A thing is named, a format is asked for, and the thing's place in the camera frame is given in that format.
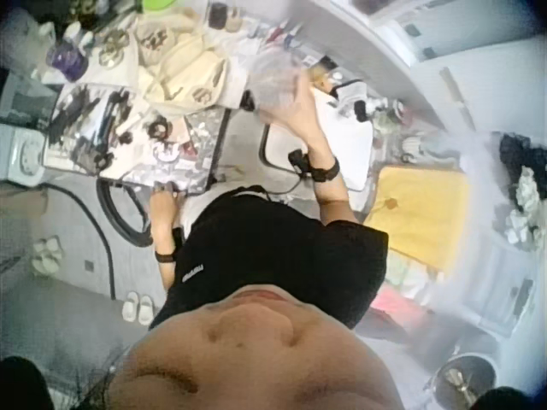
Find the clear plastic bag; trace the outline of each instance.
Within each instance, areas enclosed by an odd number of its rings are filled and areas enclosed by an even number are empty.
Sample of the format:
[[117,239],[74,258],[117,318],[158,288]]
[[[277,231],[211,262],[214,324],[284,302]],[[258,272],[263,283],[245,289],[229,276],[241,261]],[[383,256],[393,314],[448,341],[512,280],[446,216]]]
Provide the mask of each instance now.
[[248,88],[257,107],[290,107],[297,93],[301,65],[280,47],[270,47],[251,65]]

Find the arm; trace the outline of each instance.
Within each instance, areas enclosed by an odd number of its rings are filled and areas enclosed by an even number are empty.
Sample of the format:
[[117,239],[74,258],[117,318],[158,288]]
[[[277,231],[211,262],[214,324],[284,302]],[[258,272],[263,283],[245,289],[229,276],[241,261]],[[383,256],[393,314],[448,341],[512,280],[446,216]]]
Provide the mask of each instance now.
[[[150,198],[151,232],[155,252],[171,255],[175,251],[173,225],[179,213],[177,194],[168,191],[155,192]],[[175,264],[160,263],[163,288],[171,289],[174,284]]]
[[[313,168],[331,169],[334,167],[334,155],[317,119],[311,87],[308,75],[303,73],[298,81],[297,98],[293,106],[262,114],[267,122],[276,122],[287,127],[308,145],[309,162]],[[314,187],[315,197],[321,208],[321,222],[324,225],[335,220],[357,223],[341,175],[333,181],[315,183]]]
[[[309,163],[313,168],[331,169],[334,167],[334,154],[329,147],[325,134],[318,125],[316,136],[308,143]],[[348,189],[342,175],[324,183],[314,183],[315,197],[321,210],[321,222],[328,225],[335,220],[357,222],[350,206]]]
[[[174,250],[174,239],[171,231],[167,233],[152,234],[154,238],[155,251],[160,255],[171,255]],[[160,274],[162,275],[163,289],[169,291],[174,284],[174,263],[160,263]]]

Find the pink object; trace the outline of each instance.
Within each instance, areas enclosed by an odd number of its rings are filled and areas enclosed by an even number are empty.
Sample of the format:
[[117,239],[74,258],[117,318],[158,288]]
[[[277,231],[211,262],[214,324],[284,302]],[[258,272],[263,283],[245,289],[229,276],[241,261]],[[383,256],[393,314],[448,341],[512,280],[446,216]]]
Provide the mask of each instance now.
[[382,285],[370,307],[389,314],[398,325],[406,330],[415,327],[427,314],[425,308],[401,296],[389,284]]

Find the nose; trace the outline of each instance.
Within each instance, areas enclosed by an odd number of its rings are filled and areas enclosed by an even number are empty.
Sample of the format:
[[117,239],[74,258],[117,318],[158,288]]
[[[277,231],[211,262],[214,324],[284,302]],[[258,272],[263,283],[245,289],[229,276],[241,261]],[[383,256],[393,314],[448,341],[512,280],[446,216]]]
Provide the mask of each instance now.
[[260,303],[246,303],[222,312],[213,333],[217,340],[234,342],[237,346],[251,347],[260,343],[291,345],[294,338],[292,322]]

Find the yellow cloth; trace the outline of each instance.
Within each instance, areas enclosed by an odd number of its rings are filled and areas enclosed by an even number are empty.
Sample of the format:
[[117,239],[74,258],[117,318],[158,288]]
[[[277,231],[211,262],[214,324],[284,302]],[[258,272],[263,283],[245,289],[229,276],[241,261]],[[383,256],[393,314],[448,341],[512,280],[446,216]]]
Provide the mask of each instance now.
[[453,171],[385,167],[364,225],[390,236],[390,248],[450,274],[467,217],[469,185]]

